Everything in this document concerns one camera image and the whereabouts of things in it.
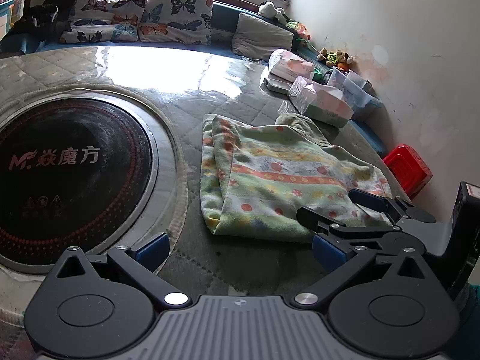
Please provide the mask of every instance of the stuffed animal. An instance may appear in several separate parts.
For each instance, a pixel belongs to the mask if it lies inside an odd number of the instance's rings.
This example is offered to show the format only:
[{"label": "stuffed animal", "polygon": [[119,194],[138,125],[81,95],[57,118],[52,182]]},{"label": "stuffed animal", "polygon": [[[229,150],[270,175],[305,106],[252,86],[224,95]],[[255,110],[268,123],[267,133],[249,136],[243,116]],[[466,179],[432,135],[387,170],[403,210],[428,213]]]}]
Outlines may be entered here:
[{"label": "stuffed animal", "polygon": [[337,68],[348,71],[349,64],[353,62],[353,57],[348,53],[338,50],[337,52],[327,52],[324,47],[320,50],[320,54],[317,56],[318,62],[324,62],[329,68],[336,66]]},{"label": "stuffed animal", "polygon": [[275,9],[275,5],[271,1],[266,1],[260,5],[258,14],[282,25],[286,25],[289,22],[289,18],[285,15],[285,10],[283,8]]}]

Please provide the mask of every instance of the sofa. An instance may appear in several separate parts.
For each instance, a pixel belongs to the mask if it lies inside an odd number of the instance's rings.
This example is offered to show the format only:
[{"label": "sofa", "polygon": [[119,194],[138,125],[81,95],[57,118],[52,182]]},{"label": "sofa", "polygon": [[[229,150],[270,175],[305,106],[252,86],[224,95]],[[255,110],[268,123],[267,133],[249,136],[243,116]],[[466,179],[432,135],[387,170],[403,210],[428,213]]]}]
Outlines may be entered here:
[{"label": "sofa", "polygon": [[161,47],[161,48],[175,48],[175,49],[184,49],[184,50],[193,50],[206,52],[211,54],[216,54],[220,56],[228,56],[235,59],[241,59],[242,57],[236,55],[231,50],[231,40],[237,29],[237,22],[239,19],[239,14],[245,13],[268,23],[274,24],[280,28],[283,28],[291,33],[293,33],[292,41],[292,51],[295,52],[299,46],[297,38],[299,35],[295,30],[285,27],[279,23],[275,23],[264,17],[260,17],[254,12],[247,11],[245,9],[237,8],[232,5],[214,2],[212,10],[212,19],[211,19],[211,45],[204,44],[182,44],[177,42],[97,42],[97,43],[72,43],[72,44],[62,44],[59,43],[59,33],[54,34],[50,39],[40,40],[38,37],[32,35],[31,33],[15,33],[12,36],[7,36],[0,42],[0,53],[17,53],[21,54],[30,54],[34,52],[46,51],[46,50],[55,50],[67,47],[79,47],[86,45],[95,45],[95,46],[143,46],[143,47]]}]

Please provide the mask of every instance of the red plastic box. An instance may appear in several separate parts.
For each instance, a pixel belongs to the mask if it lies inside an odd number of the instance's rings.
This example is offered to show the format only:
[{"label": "red plastic box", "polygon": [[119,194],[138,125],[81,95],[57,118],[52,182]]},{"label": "red plastic box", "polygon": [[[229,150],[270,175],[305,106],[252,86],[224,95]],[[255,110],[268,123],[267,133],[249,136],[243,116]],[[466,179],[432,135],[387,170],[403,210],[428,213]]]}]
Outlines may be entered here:
[{"label": "red plastic box", "polygon": [[432,177],[431,170],[409,145],[395,147],[383,159],[409,198],[413,199]]}]

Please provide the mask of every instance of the silver bolt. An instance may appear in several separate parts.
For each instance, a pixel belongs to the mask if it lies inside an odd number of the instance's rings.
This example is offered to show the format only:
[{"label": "silver bolt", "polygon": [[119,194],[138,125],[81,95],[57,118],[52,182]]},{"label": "silver bolt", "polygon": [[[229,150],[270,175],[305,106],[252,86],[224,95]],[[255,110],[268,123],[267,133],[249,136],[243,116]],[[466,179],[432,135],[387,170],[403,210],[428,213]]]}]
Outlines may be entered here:
[{"label": "silver bolt", "polygon": [[302,292],[295,296],[295,301],[300,304],[309,305],[318,301],[318,296],[310,292]]},{"label": "silver bolt", "polygon": [[181,292],[170,292],[169,294],[165,295],[163,300],[165,300],[165,302],[167,302],[168,304],[178,306],[180,304],[186,303],[188,300],[188,296]]}]

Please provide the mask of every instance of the green patterned blanket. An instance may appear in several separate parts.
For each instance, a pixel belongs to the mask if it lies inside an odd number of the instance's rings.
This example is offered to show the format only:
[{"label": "green patterned blanket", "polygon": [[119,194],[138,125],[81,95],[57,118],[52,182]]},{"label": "green patterned blanket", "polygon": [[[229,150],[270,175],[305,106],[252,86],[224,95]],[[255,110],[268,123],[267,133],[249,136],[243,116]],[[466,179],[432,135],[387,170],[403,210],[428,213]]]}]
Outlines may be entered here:
[{"label": "green patterned blanket", "polygon": [[273,126],[252,127],[205,115],[200,197],[213,234],[311,242],[295,219],[301,206],[347,226],[389,224],[353,204],[352,188],[391,197],[378,168],[329,144],[307,117],[284,114]]}]

